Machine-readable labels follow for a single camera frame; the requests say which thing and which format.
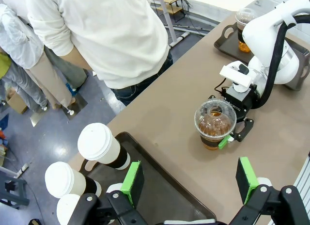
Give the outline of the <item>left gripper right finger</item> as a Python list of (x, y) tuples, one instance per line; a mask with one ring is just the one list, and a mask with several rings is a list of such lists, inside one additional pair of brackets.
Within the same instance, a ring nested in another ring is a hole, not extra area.
[(296, 186), (276, 190), (260, 184), (247, 157), (238, 159), (235, 175), (243, 206), (231, 225), (254, 225), (260, 216), (270, 216), (274, 225), (308, 225), (306, 207)]

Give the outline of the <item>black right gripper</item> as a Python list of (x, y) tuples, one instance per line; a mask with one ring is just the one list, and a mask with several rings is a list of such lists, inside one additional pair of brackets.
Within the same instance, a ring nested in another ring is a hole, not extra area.
[[(253, 104), (259, 99), (260, 94), (257, 90), (257, 85), (251, 85), (245, 92), (239, 93), (234, 90), (233, 86), (229, 87), (227, 90), (222, 92), (224, 99), (234, 108), (236, 113), (237, 123), (243, 121), (244, 127), (239, 132), (231, 132), (227, 135), (219, 144), (218, 148), (222, 150), (227, 143), (233, 141), (242, 142), (244, 138), (248, 135), (254, 126), (254, 120), (246, 118), (249, 110), (252, 109)], [(209, 96), (208, 99), (216, 99), (214, 95)]]

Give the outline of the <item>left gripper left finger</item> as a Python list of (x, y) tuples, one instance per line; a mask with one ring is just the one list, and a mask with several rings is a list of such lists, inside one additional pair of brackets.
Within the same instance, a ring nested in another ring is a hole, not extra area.
[(73, 210), (70, 225), (108, 225), (118, 221), (121, 225), (144, 225), (145, 219), (137, 211), (144, 185), (141, 161), (132, 162), (120, 190), (98, 198), (93, 193), (83, 194)]

